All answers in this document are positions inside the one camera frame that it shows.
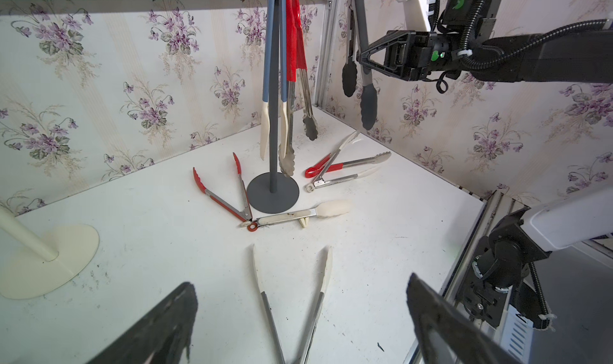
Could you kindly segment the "black steel tongs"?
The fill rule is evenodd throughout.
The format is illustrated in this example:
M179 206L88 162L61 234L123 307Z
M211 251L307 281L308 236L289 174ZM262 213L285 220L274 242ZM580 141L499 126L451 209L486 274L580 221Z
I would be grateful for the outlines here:
M378 93L373 84L371 68L364 56L369 48L367 16L364 0L348 0L347 51L342 70L343 92L352 97L357 89L359 63L362 67L362 93L360 98L362 127L371 130L377 120Z

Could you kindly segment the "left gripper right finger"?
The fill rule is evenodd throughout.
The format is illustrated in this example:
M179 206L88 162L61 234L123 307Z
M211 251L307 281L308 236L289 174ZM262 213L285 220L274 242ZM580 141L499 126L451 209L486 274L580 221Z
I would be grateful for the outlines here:
M407 306L425 363L516 363L416 274L406 289Z

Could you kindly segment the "red handled tongs at right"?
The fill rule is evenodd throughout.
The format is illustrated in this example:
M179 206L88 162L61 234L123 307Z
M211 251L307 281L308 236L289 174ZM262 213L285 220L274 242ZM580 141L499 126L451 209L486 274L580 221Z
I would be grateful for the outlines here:
M379 153L375 156L357 159L353 161L345 161L338 164L332 164L328 169L328 172L334 172L342 169L349 169L351 167L366 165L366 164L380 164L387 161L391 156L391 152ZM330 160L330 154L325 156L321 161L317 164L309 167L305 170L304 176L306 178L314 178L322 172L326 163Z

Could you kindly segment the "dark grey utensil rack stand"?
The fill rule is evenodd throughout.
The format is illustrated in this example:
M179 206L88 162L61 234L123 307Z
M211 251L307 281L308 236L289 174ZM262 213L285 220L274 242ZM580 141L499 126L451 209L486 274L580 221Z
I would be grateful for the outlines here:
M255 177L247 187L247 195L253 207L266 214L286 212L297 202L299 188L292 177L280 171L281 152L281 59L280 13L274 13L273 48L269 86L270 135L264 158L269 160L269 171Z

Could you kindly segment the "cream utensil rack stand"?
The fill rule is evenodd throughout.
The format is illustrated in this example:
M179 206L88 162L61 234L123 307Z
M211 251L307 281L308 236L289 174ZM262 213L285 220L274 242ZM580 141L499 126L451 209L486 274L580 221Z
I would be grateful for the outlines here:
M97 230L85 224L54 228L43 238L1 209L1 230L23 245L1 267L1 296L28 300L70 282L94 258L100 244Z

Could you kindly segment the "red tipped steel tongs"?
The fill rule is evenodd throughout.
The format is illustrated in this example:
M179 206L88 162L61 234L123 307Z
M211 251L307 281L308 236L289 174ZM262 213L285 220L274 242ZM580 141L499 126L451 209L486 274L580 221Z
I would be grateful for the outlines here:
M244 181L243 168L241 161L236 153L232 154L233 172L230 173L231 182L223 188L232 188L231 196L228 196L227 191L217 190L216 187L211 189L207 180L202 180L196 168L192 169L193 180L199 190L236 217L240 223L250 224L253 220L253 213L250 201L247 195L247 185Z

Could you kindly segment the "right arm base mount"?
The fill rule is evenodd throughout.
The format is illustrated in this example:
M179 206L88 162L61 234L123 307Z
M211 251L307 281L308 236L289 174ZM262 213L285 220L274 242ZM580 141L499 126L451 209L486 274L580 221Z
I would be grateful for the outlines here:
M510 300L537 330L553 314L535 263L554 252L612 232L612 186L592 187L503 217L483 239L461 286L461 303L475 319L498 327Z

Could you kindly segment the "aluminium front rail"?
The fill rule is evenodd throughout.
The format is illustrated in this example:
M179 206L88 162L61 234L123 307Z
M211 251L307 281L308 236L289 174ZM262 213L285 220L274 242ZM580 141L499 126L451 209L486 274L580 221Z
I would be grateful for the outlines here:
M516 359L516 363L526 363L529 360L533 340L532 321L521 316L512 306L510 300L505 300L499 326L491 327L487 322L472 317L465 310L460 297L461 286L465 282L467 274L472 271L471 262L473 257L477 250L484 246L483 239L489 235L503 217L524 207L520 201L505 195L501 191L493 193L484 202L484 207L477 217L477 221L469 234L465 246L461 250L458 261L450 272L450 277L442 287L442 290L435 290L480 332ZM408 354L406 362L425 363L418 346L417 337L413 350Z

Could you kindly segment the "cream tipped steel tongs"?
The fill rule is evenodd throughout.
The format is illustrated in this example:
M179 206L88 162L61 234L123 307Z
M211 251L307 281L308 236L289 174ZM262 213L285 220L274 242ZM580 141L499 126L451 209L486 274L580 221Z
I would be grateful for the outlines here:
M267 252L250 247L255 289L279 363L313 363L311 348L332 277L334 248Z

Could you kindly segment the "red handled steel tongs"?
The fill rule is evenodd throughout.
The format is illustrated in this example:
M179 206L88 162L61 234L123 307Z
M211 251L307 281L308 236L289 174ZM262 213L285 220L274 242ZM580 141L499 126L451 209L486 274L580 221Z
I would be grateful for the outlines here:
M299 0L286 0L286 53L287 53L287 136L285 140L286 154L279 159L282 173L292 177L295 172L295 152L292 146L293 109L296 97L295 88L299 84L304 100L303 124L307 138L315 140L318 135L317 122L314 118L311 104L311 90L307 79L307 61L303 40L303 27L300 18Z

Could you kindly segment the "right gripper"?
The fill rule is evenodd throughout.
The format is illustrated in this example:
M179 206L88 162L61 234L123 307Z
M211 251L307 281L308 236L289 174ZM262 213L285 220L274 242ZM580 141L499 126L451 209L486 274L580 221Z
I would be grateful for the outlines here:
M431 73L456 80L461 74L453 52L461 35L413 30L388 30L361 51L360 63L371 71L402 81L426 81Z

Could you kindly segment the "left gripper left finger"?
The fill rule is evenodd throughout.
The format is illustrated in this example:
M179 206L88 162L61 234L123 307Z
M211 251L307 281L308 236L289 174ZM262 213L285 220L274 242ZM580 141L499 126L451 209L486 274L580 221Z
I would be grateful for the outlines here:
M178 363L190 359L198 300L183 282L90 360L91 363Z

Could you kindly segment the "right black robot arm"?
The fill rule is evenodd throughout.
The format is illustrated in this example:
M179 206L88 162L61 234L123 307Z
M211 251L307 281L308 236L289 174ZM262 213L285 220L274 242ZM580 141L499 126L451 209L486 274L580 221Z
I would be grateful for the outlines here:
M492 82L612 82L612 19L575 22L544 34L494 38L501 0L429 0L424 30L390 30L360 41L359 63L403 81L449 80L470 73Z

